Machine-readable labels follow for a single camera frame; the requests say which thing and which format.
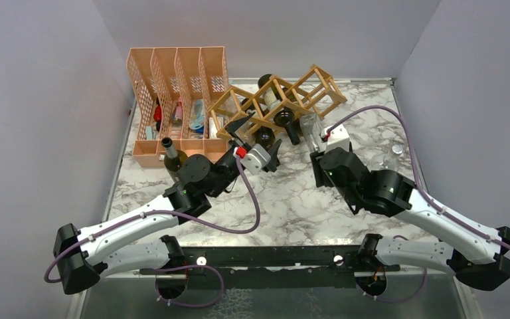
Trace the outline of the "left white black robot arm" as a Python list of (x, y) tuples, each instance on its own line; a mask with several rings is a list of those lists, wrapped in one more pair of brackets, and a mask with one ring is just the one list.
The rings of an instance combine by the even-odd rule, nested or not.
[[(53, 246), (54, 260), (45, 270), (47, 283), (62, 285), (66, 295), (89, 289), (101, 278), (143, 268), (159, 268), (172, 273), (186, 269), (185, 258), (178, 241), (163, 236), (156, 243), (130, 245), (152, 233), (194, 221), (207, 227), (232, 234), (253, 232), (260, 224), (261, 211), (245, 173), (275, 172), (280, 162), (281, 140), (270, 147), (249, 144), (237, 134), (250, 117), (230, 122), (226, 131), (232, 136), (230, 148), (212, 162), (203, 154), (189, 156), (177, 170), (174, 184), (149, 203), (115, 219), (76, 228), (72, 223), (61, 226)], [(209, 198), (218, 197), (238, 177), (242, 178), (254, 204), (256, 218), (249, 229), (238, 230), (218, 226), (200, 216), (211, 208)], [(59, 278), (50, 277), (57, 269)]]

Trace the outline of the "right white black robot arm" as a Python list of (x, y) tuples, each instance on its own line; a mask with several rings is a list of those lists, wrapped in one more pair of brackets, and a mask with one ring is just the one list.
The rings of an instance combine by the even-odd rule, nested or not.
[(357, 251), (365, 270), (409, 265), (455, 276), (478, 290), (492, 291), (510, 279), (510, 228), (475, 223), (434, 200), (416, 184), (389, 170), (370, 171), (353, 152), (335, 148), (310, 154), (317, 187), (334, 187), (353, 214), (360, 209), (394, 217), (437, 238), (436, 242), (402, 241), (367, 234)]

